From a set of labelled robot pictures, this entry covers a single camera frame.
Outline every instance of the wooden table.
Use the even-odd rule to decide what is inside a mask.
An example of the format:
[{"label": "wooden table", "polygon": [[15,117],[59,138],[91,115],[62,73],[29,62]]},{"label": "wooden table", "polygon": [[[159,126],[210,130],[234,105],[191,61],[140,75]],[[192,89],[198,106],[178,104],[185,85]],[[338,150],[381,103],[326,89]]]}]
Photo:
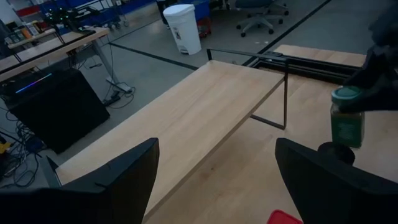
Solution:
[{"label": "wooden table", "polygon": [[[281,45],[283,54],[360,66],[365,55]],[[289,138],[317,149],[331,140],[330,92],[337,86],[289,75],[285,131],[248,119],[151,216],[147,224],[264,224],[272,211],[300,215],[280,176],[275,141]],[[283,86],[254,113],[283,119]],[[366,113],[365,138],[354,165],[398,182],[397,112]]]},{"label": "wooden table", "polygon": [[39,40],[40,38],[46,37],[46,36],[48,36],[50,34],[53,34],[53,33],[55,33],[55,29],[48,29],[48,30],[44,31],[43,33],[41,33],[39,35],[33,36],[32,38],[22,40],[22,41],[20,41],[18,43],[15,43],[15,44],[9,44],[8,48],[9,49],[14,49],[16,47],[31,43],[31,42],[33,42],[35,40]]},{"label": "wooden table", "polygon": [[[55,50],[53,52],[49,52],[48,54],[45,54],[42,57],[39,57],[35,60],[32,60],[28,63],[21,64],[21,66],[18,66],[10,71],[7,72],[2,72],[3,70],[10,68],[12,66],[18,65],[19,62],[15,58],[15,56],[11,55],[10,57],[4,58],[0,60],[0,82],[7,80],[8,78],[11,78],[15,75],[20,74],[21,72],[24,72],[26,70],[29,70],[31,68],[34,68],[37,65],[40,65],[41,63],[47,62],[48,60],[54,60],[56,58],[60,58],[64,56],[67,52],[80,47],[84,44],[87,44],[93,40],[96,40],[106,34],[109,33],[109,29],[107,28],[93,28],[96,32],[93,35],[89,35],[88,37],[85,37],[84,39],[78,40],[72,44],[66,45],[62,47],[61,49]],[[62,39],[65,41],[65,43],[74,41],[75,39],[81,37],[83,34],[79,34],[76,32],[69,32],[67,34],[62,35]],[[39,44],[38,46],[31,47],[29,49],[23,50],[17,55],[21,58],[22,61],[28,60],[30,58],[34,58],[38,55],[41,55],[43,53],[46,53],[56,47],[61,46],[62,43],[58,38],[54,38],[52,40],[49,40],[47,42],[44,42],[43,44]]]},{"label": "wooden table", "polygon": [[21,58],[22,61],[37,57],[38,55],[42,55],[42,54],[44,54],[44,55],[41,57],[38,57],[37,59],[34,59],[30,62],[21,63],[20,66],[13,68],[12,70],[2,72],[3,70],[5,70],[7,68],[10,68],[12,66],[20,64],[18,62],[18,60],[15,58],[15,56],[12,55],[10,57],[0,60],[0,82],[7,80],[11,77],[14,77],[26,70],[34,68],[34,67],[40,65],[41,63],[47,62],[49,60],[54,60],[54,59],[64,57],[64,56],[66,56],[67,52],[77,49],[84,44],[92,42],[93,50],[100,57],[105,69],[107,70],[107,72],[109,74],[109,77],[106,78],[106,81],[108,81],[108,82],[110,82],[110,84],[120,88],[122,91],[130,92],[131,87],[127,86],[124,82],[120,82],[118,80],[117,75],[113,71],[113,66],[109,64],[108,60],[106,59],[104,53],[101,50],[101,47],[97,43],[97,40],[100,37],[103,37],[104,35],[107,35],[109,33],[109,29],[102,28],[102,27],[95,27],[95,28],[89,28],[89,29],[94,30],[95,33],[88,35],[78,41],[74,41],[74,40],[78,39],[83,34],[80,34],[77,32],[69,32],[67,34],[63,34],[62,35],[63,41],[66,44],[69,42],[72,42],[72,43],[68,44],[64,47],[61,47],[58,50],[54,50],[52,52],[51,52],[51,50],[62,45],[61,41],[58,38],[54,38],[52,40],[49,40],[42,44],[39,44],[38,46],[31,47],[29,49],[26,49],[24,51],[17,53],[17,55]]},{"label": "wooden table", "polygon": [[146,217],[283,82],[283,75],[210,61],[56,170],[75,180],[151,137],[160,160]]}]

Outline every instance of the blue light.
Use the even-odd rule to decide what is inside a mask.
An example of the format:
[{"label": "blue light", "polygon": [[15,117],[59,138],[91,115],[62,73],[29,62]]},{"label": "blue light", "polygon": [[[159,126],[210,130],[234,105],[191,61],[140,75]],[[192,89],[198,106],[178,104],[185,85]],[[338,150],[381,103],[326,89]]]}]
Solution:
[{"label": "blue light", "polygon": [[31,84],[25,86],[24,88],[21,88],[20,90],[16,91],[15,93],[20,93],[20,92],[24,91],[26,88],[29,88],[29,87],[31,87],[32,85],[35,85],[36,83],[42,81],[43,79],[49,77],[50,75],[52,75],[52,73],[49,73],[48,75],[44,76],[43,78],[41,78],[41,79],[39,79],[39,80],[37,80],[37,81],[35,81],[35,82],[32,82]]}]

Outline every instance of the wooden shelf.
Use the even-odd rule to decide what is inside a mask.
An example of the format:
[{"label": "wooden shelf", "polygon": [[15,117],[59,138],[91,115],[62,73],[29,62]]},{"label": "wooden shelf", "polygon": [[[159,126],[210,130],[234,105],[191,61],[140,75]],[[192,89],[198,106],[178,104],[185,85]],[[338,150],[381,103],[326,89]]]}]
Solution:
[{"label": "wooden shelf", "polygon": [[46,30],[45,32],[43,32],[43,33],[41,33],[39,35],[33,36],[30,39],[22,40],[22,41],[20,41],[18,43],[15,43],[15,44],[9,44],[8,48],[9,49],[14,49],[16,47],[22,46],[24,44],[28,44],[28,43],[30,43],[32,41],[35,41],[37,39],[40,39],[42,37],[48,36],[48,35],[53,34],[53,33],[55,33],[55,29],[49,29],[49,30]]}]

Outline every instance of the green label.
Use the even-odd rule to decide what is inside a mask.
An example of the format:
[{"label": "green label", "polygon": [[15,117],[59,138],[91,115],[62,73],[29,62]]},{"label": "green label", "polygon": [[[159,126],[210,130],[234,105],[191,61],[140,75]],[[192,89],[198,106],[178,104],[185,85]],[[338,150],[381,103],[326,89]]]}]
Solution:
[{"label": "green label", "polygon": [[363,114],[332,114],[331,135],[333,142],[349,147],[361,147],[364,131]]}]

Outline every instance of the concrete floor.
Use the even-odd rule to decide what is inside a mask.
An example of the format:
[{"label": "concrete floor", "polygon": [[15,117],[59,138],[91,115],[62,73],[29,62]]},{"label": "concrete floor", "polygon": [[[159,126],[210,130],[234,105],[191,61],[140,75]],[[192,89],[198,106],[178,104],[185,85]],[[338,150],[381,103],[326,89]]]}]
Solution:
[{"label": "concrete floor", "polygon": [[[114,44],[128,49],[199,67],[208,60],[205,49],[209,47],[252,53],[260,51],[323,2],[324,0],[286,0],[290,15],[284,19],[284,24],[274,23],[276,25],[273,35],[269,35],[266,28],[252,28],[247,31],[245,38],[240,37],[240,31],[235,27],[239,20],[246,17],[246,11],[213,11],[213,32],[201,40],[202,51],[191,56],[182,55],[177,51],[171,32],[159,20],[157,13],[150,13],[141,21],[138,19],[140,22],[133,23],[127,29],[114,31],[112,35],[109,35],[109,39]],[[280,44],[291,44],[365,54],[373,44],[368,26],[394,2],[393,0],[377,2],[373,0],[331,0],[325,7],[271,47],[271,50]],[[102,38],[101,40],[105,44],[102,46],[103,51],[111,62],[111,46],[106,44],[108,39]],[[112,46],[112,53],[115,74],[121,82],[136,87],[134,101],[122,109],[108,108],[111,118],[64,153],[56,155],[48,150],[42,152],[42,155],[49,155],[55,162],[63,163],[193,71],[115,46]],[[213,58],[242,64],[249,57],[215,53]],[[97,56],[94,56],[93,60],[100,62]],[[86,67],[93,65],[93,60],[87,60]],[[104,67],[96,67],[91,70],[82,67],[81,71],[98,97],[103,99],[109,87],[104,80],[108,76]],[[113,106],[123,105],[127,100],[122,99]],[[1,128],[13,131],[15,124],[6,121],[4,115],[5,111],[0,110]],[[8,184],[10,181],[5,180],[0,185]],[[39,170],[36,181],[31,187],[43,186],[47,186],[47,183]]]}]

